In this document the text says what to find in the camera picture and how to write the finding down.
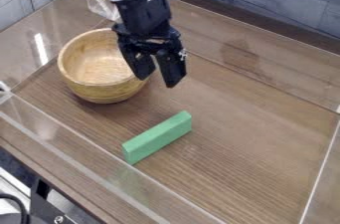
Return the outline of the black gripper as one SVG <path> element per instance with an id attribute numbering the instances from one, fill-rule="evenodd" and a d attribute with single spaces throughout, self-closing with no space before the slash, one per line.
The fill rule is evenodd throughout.
<path id="1" fill-rule="evenodd" d="M 186 52 L 180 33 L 171 26 L 168 0 L 111 0 L 122 23 L 114 28 L 119 46 L 135 76 L 143 81 L 156 70 L 156 55 L 164 82 L 174 88 L 186 77 Z"/>

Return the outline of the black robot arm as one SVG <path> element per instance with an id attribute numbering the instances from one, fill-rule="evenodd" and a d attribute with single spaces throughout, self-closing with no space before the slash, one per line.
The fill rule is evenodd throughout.
<path id="1" fill-rule="evenodd" d="M 120 51 L 140 80 L 160 67 L 164 82 L 174 88 L 186 77 L 186 49 L 180 32 L 171 25 L 168 0 L 111 0 L 122 22 L 114 25 Z"/>

